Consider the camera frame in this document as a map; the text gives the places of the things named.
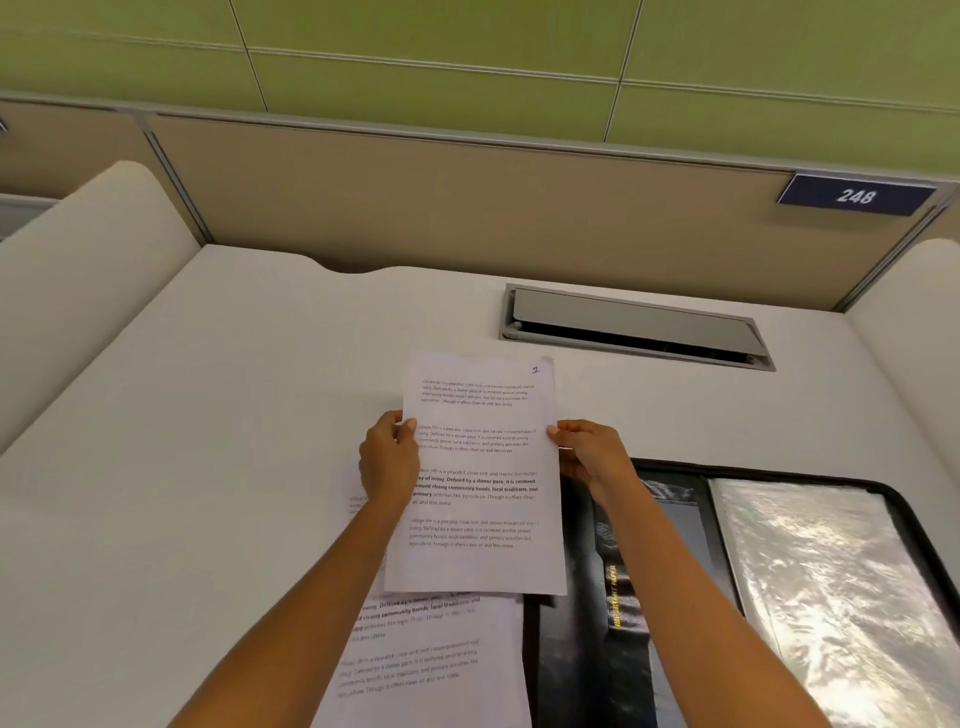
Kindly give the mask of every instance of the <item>person's left arm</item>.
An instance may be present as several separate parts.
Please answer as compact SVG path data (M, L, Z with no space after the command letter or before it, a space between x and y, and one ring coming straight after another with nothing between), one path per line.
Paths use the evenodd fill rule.
M360 446L367 503L213 669L170 728L308 728L420 474L417 423L397 427L400 416L386 412Z

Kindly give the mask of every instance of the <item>forearm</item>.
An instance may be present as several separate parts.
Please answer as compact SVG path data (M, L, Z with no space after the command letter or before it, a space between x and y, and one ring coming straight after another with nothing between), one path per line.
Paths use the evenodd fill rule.
M210 673L171 728L306 728L347 645L402 503L370 500Z
M828 728L812 698L720 592L635 477L609 516L651 636L691 728Z

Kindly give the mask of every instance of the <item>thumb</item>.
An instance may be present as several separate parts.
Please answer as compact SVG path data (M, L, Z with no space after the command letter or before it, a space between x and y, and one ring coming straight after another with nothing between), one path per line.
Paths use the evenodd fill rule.
M583 443L585 434L585 432L570 432L565 429L560 429L556 425L548 425L546 429L546 436L561 448L576 449L577 445Z
M414 432L417 430L417 420L411 417L396 431L396 441L401 445L414 442Z

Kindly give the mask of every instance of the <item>person's right arm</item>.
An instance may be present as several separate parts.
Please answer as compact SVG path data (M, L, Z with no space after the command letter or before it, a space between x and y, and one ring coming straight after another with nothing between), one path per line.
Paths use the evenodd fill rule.
M657 653L690 728L829 728L813 698L687 549L612 427L564 420L547 434L561 473L607 512Z

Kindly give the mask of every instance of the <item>paper lying on desk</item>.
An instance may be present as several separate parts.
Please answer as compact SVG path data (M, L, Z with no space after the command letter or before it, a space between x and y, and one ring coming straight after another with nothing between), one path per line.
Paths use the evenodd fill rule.
M366 496L355 468L334 489L340 533ZM381 569L313 727L530 728L522 629L515 596L388 595Z
M407 366L420 480L389 592L566 594L553 360L425 353Z

